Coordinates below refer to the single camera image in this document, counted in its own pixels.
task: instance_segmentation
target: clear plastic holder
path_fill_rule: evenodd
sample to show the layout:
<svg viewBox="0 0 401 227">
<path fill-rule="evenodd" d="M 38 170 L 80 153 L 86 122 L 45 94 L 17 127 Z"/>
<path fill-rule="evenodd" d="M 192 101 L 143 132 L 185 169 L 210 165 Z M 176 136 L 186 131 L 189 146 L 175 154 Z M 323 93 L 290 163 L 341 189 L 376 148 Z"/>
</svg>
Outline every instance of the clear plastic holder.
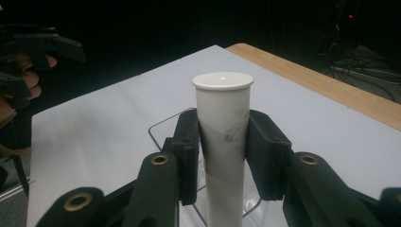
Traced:
<svg viewBox="0 0 401 227">
<path fill-rule="evenodd" d="M 163 119 L 155 125 L 151 126 L 148 133 L 159 150 L 162 150 L 163 144 L 167 137 L 172 137 L 179 119 L 180 114 L 193 110 L 189 108 L 180 113 L 174 114 L 167 119 Z M 244 179 L 244 198 L 243 198 L 243 227 L 262 227 L 266 218 L 267 203 L 262 201 L 257 193 L 256 185 L 248 163 L 245 162 L 245 179 Z M 200 144 L 200 157 L 198 169 L 198 195 L 197 201 L 193 205 L 186 205 L 185 211 L 191 217 L 195 226 L 207 226 L 206 212 L 206 188 L 205 175 L 203 165 L 203 155 Z"/>
</svg>

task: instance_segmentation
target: white table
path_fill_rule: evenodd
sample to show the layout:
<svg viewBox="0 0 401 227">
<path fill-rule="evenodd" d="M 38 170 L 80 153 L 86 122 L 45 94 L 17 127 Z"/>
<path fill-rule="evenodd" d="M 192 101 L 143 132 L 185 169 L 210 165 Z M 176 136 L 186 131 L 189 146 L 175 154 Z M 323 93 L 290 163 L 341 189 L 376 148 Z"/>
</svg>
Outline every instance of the white table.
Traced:
<svg viewBox="0 0 401 227">
<path fill-rule="evenodd" d="M 378 199 L 383 188 L 401 186 L 398 128 L 211 46 L 36 114 L 27 226 L 72 189 L 109 194 L 136 179 L 142 160 L 158 151 L 149 127 L 196 107 L 192 78 L 217 71 L 252 75 L 251 109 L 268 114 L 294 151 L 322 156 L 350 187 Z M 280 201 L 269 209 L 266 225 L 284 226 Z M 190 226 L 187 216 L 182 221 Z"/>
</svg>

